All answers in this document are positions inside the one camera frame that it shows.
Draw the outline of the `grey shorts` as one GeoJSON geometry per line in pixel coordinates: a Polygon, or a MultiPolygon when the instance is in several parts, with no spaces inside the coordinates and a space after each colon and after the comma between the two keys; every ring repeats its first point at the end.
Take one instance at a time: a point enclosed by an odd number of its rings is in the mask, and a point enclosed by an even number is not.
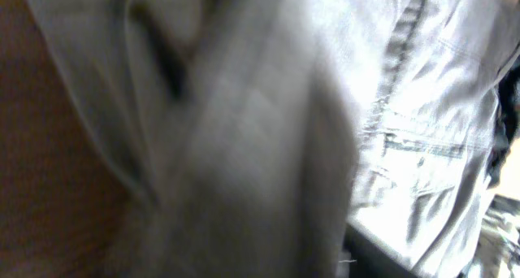
{"type": "Polygon", "coordinates": [[[27,0],[134,207],[115,277],[455,277],[519,0],[27,0]]]}

